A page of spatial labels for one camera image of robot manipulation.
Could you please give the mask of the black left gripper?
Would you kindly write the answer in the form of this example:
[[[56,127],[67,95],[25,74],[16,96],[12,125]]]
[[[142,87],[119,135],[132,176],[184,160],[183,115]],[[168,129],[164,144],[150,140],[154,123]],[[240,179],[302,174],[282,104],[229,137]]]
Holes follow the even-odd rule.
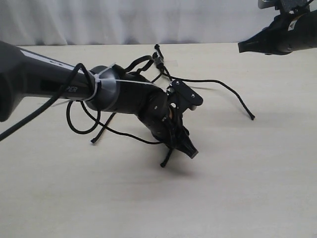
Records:
[[[199,153],[189,138],[189,131],[183,125],[182,113],[170,105],[165,92],[151,93],[137,117],[152,136],[168,148],[176,149],[189,158],[194,158]]]

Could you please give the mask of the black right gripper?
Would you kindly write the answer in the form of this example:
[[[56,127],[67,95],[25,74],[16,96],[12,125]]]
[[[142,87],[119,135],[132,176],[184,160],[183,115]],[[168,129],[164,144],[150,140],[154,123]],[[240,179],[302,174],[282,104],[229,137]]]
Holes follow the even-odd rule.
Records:
[[[278,15],[259,34],[238,43],[240,53],[256,52],[266,55],[287,55],[295,51],[292,40],[294,16]]]

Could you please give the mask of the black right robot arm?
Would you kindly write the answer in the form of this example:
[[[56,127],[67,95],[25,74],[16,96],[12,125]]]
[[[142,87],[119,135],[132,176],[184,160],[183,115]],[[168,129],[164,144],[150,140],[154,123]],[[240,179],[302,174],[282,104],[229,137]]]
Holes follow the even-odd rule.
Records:
[[[238,43],[239,53],[287,55],[317,47],[317,12],[280,14],[251,38]]]

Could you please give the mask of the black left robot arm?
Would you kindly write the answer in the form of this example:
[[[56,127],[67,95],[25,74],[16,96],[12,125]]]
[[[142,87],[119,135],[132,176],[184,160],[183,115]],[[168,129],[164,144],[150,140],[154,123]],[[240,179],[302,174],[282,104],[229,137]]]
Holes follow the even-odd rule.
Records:
[[[193,158],[198,150],[182,121],[202,98],[180,80],[162,90],[139,72],[99,65],[87,70],[11,45],[0,44],[0,120],[6,121],[25,97],[43,97],[50,107],[57,99],[84,102],[98,113],[135,115],[153,137],[169,149]]]

